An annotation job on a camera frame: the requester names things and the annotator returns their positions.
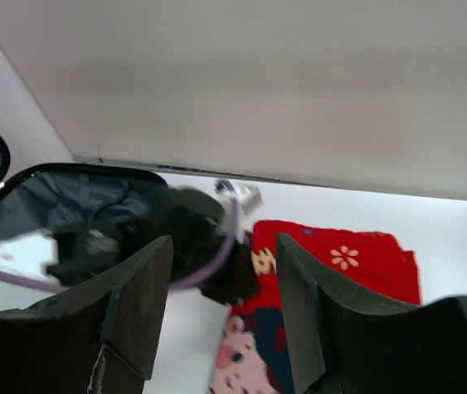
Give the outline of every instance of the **cable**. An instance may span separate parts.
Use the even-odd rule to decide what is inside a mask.
[[[12,285],[26,287],[28,289],[46,291],[49,293],[61,293],[68,287],[53,282],[38,281],[29,277],[21,277],[12,273],[0,271],[0,282],[11,283]]]
[[[217,181],[216,187],[217,190],[225,188],[228,189],[232,194],[235,194],[235,188],[233,187],[231,182],[227,180]],[[169,291],[180,291],[186,288],[198,286],[200,283],[217,273],[226,263],[227,257],[231,253],[231,250],[235,245],[237,227],[239,226],[239,201],[233,195],[231,197],[231,202],[231,227],[228,230],[224,241],[222,241],[220,247],[218,248],[218,252],[217,254],[215,254],[215,257],[213,257],[212,260],[206,266],[190,274],[188,277],[173,282],[169,286]],[[46,291],[49,293],[61,293],[62,291],[69,289],[69,287],[62,286],[57,283],[39,281],[36,279],[31,279],[29,277],[22,277],[18,275],[13,275],[11,273],[5,273],[3,271],[0,271],[0,282],[10,283],[15,286],[21,286],[38,291]]]

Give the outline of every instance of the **red blanket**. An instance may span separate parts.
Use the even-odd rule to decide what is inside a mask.
[[[374,291],[420,305],[414,252],[382,232],[262,221],[254,226],[252,262],[260,292],[232,308],[217,353],[212,394],[293,394],[276,269],[277,234],[292,236],[321,263]]]

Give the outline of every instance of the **white wall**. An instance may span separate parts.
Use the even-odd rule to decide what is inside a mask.
[[[72,156],[0,50],[0,135],[11,150],[7,176]]]

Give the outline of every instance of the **black bag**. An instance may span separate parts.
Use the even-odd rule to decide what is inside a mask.
[[[74,163],[38,165],[2,183],[10,161],[0,137],[0,241],[42,228],[143,218],[167,188],[152,172]]]

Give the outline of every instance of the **white ceiling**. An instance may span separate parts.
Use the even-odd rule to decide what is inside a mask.
[[[467,198],[465,0],[0,0],[74,154]]]

